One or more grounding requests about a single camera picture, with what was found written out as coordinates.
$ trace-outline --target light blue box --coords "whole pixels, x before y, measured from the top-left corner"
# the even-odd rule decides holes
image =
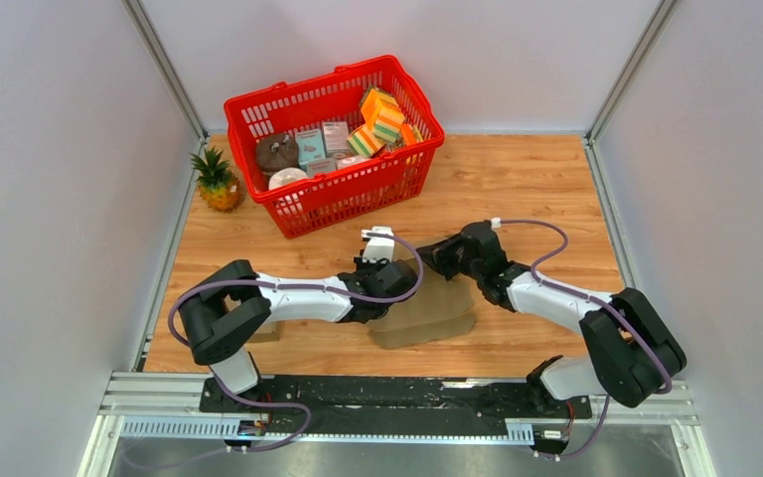
[[[311,129],[297,133],[294,137],[300,150],[300,168],[308,172],[308,163],[326,158],[326,148],[323,146],[323,131]]]

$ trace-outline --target scratched black surface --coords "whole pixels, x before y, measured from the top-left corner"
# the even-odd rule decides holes
[[[470,389],[443,383],[464,379],[288,376],[264,379],[253,400],[302,402],[312,409],[307,432],[396,435],[506,435],[507,417],[568,418],[561,407],[543,415],[525,401],[525,383],[493,383]],[[572,400],[577,418],[591,417],[588,403]],[[204,382],[202,412],[259,411],[226,397],[214,379]],[[290,432],[304,420],[301,410],[279,409],[268,427]]]

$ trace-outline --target wooden tabletop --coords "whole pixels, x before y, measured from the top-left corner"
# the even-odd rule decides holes
[[[231,151],[225,136],[212,144]],[[451,235],[492,217],[536,218],[564,228],[568,249],[546,262],[550,277],[581,287],[618,291],[618,273],[580,139],[573,136],[447,136],[419,197],[286,239],[249,197],[221,214],[196,196],[171,272],[145,371],[205,372],[168,333],[165,317],[183,292],[228,262],[246,258],[270,275],[320,278],[354,269],[360,230],[390,226],[405,239]],[[534,226],[499,230],[508,258],[531,263],[559,244]],[[585,353],[583,340],[533,316],[511,313],[481,298],[472,282],[477,322],[453,339],[383,350],[357,323],[294,321],[274,343],[248,345],[264,374],[524,377],[554,355]],[[178,328],[182,325],[177,317]]]

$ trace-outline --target red plastic basket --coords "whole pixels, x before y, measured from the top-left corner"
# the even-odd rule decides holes
[[[255,161],[259,139],[274,132],[294,135],[320,127],[323,121],[358,127],[363,122],[359,102],[373,84],[396,97],[407,122],[419,129],[424,141],[268,191],[267,178]],[[294,84],[278,82],[230,99],[224,111],[229,146],[250,196],[264,205],[289,239],[417,196],[434,151],[445,138],[425,95],[393,56],[336,67],[331,74]]]

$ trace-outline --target toy pineapple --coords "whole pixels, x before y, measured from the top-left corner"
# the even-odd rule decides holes
[[[219,212],[233,211],[241,203],[241,183],[222,161],[224,151],[215,147],[206,150],[204,157],[192,154],[192,166],[200,171],[198,190],[207,205]]]

